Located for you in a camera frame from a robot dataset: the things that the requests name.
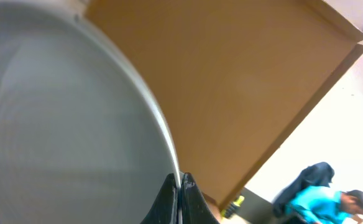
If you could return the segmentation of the grey plate with leftovers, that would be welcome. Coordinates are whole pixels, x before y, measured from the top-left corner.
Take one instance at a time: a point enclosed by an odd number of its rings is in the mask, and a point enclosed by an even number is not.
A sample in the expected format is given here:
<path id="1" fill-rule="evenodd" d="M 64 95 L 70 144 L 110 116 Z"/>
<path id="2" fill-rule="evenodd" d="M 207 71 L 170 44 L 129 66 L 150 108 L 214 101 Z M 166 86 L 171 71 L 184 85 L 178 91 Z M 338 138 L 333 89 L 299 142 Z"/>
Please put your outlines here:
<path id="1" fill-rule="evenodd" d="M 89 20 L 0 1 L 0 223 L 177 217 L 177 155 L 152 92 Z"/>

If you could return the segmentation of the person in blue shirt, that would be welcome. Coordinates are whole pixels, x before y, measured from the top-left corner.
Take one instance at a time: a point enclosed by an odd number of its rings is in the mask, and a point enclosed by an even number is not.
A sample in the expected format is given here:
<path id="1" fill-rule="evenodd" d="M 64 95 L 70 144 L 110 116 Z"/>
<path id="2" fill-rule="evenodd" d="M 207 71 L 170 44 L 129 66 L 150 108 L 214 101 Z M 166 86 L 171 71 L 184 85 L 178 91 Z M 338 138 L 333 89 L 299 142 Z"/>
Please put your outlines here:
<path id="1" fill-rule="evenodd" d="M 325 186 L 310 186 L 285 205 L 289 223 L 342 224 L 354 215 L 363 215 L 363 191 L 343 192 Z"/>

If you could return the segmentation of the dark jacket on chair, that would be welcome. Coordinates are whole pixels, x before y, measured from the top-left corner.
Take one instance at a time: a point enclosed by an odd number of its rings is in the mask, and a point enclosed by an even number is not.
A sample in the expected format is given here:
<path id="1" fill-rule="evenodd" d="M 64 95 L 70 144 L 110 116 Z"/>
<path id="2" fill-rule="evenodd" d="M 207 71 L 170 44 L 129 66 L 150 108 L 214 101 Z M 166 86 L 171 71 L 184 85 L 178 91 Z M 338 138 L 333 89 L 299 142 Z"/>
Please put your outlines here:
<path id="1" fill-rule="evenodd" d="M 303 169 L 298 177 L 273 202 L 272 212 L 280 218 L 285 215 L 285 206 L 297 193 L 310 186 L 329 187 L 334 177 L 334 169 L 327 162 L 319 162 Z"/>

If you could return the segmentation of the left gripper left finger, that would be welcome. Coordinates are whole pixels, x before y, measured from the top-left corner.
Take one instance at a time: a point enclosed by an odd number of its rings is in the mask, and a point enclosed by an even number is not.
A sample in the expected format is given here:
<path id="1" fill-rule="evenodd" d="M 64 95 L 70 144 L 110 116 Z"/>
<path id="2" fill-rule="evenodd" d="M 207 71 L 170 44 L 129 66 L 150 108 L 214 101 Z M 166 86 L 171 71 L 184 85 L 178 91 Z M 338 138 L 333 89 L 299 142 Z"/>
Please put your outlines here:
<path id="1" fill-rule="evenodd" d="M 178 188 L 174 174 L 166 176 L 148 214 L 141 224 L 177 224 Z"/>

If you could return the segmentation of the yellow black tool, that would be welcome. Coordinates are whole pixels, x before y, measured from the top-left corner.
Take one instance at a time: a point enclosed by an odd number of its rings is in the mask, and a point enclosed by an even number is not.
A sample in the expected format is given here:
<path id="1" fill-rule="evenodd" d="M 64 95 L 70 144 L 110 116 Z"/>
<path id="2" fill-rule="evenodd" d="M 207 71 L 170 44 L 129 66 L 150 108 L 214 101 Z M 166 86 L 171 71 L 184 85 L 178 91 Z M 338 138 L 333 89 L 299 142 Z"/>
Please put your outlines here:
<path id="1" fill-rule="evenodd" d="M 241 207 L 244 202 L 245 197 L 243 195 L 239 195 L 236 197 L 224 210 L 221 211 L 221 216 L 223 218 L 232 217 Z"/>

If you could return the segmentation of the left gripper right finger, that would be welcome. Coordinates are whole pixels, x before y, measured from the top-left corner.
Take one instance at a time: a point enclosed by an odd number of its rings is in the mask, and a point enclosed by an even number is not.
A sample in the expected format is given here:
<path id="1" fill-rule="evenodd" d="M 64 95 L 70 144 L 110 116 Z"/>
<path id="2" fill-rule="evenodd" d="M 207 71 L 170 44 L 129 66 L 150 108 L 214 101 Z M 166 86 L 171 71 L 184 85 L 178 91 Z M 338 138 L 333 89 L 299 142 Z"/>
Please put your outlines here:
<path id="1" fill-rule="evenodd" d="M 183 224 L 219 224 L 191 173 L 183 174 L 180 195 Z"/>

